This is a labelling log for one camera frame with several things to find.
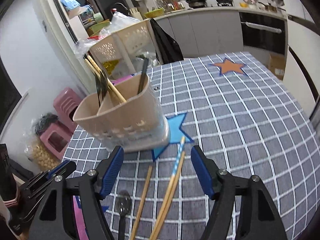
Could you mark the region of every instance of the yellow plastic basket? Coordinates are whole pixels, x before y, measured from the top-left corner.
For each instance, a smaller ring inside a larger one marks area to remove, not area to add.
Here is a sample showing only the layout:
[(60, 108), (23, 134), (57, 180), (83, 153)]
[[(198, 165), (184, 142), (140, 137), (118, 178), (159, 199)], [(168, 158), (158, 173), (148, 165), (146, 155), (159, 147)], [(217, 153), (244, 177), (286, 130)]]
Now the yellow plastic basket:
[(163, 8), (159, 8), (159, 9), (156, 9), (156, 10), (153, 10), (153, 11), (150, 11), (150, 12), (147, 12), (144, 14), (144, 16), (146, 18), (156, 18), (156, 17), (159, 17), (161, 15), (164, 15), (164, 9)]

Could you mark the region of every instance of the built-in black oven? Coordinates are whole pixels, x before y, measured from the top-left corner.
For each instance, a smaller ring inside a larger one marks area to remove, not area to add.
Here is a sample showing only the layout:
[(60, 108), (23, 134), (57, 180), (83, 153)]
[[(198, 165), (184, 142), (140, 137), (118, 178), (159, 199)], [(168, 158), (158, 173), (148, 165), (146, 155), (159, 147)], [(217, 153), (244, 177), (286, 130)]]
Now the built-in black oven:
[(285, 54), (285, 23), (277, 18), (240, 12), (243, 45)]

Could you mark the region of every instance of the checkered tablecloth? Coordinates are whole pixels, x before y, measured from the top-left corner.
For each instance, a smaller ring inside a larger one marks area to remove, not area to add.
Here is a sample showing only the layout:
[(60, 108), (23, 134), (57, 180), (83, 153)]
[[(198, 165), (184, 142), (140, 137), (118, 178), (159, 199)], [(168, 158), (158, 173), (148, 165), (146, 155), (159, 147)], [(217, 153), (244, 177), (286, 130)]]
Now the checkered tablecloth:
[[(220, 76), (211, 63), (224, 58), (245, 63), (247, 75)], [(203, 194), (193, 169), (193, 145), (235, 176), (260, 176), (281, 214), (288, 239), (295, 238), (319, 204), (320, 154), (309, 119), (282, 82), (246, 52), (175, 62), (149, 69), (148, 75), (166, 116), (188, 112), (182, 128), (195, 141), (185, 146), (182, 176), (158, 238), (199, 239), (209, 219), (213, 201)], [(170, 145), (155, 162), (137, 239), (150, 236), (176, 154), (177, 145)], [(64, 158), (77, 163), (73, 176), (80, 176), (107, 157), (101, 143), (78, 127)], [(150, 163), (150, 151), (125, 154), (113, 193), (102, 202), (109, 206), (105, 217), (115, 239), (119, 223), (115, 192), (125, 189), (132, 196), (131, 214), (126, 218), (128, 238)], [(227, 239), (235, 237), (239, 210), (237, 197)]]

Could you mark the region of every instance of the orange star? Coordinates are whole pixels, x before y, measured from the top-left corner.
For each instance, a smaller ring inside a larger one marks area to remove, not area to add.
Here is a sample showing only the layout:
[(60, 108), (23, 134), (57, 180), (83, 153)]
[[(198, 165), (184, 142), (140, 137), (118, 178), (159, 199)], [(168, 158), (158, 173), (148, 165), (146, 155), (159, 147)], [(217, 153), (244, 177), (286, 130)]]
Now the orange star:
[(230, 71), (246, 75), (246, 73), (242, 70), (242, 68), (245, 66), (244, 64), (234, 63), (227, 58), (225, 58), (222, 63), (214, 63), (212, 65), (220, 68), (220, 76)]

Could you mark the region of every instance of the spoon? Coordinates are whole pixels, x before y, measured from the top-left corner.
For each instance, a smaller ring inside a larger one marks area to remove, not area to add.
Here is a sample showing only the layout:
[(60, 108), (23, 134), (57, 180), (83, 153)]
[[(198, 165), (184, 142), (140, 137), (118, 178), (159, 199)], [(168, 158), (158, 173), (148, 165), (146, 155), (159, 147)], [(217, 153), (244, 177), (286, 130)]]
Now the spoon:
[(120, 215), (118, 240), (124, 240), (125, 215), (131, 211), (131, 198), (126, 190), (122, 190), (116, 199), (116, 208)]

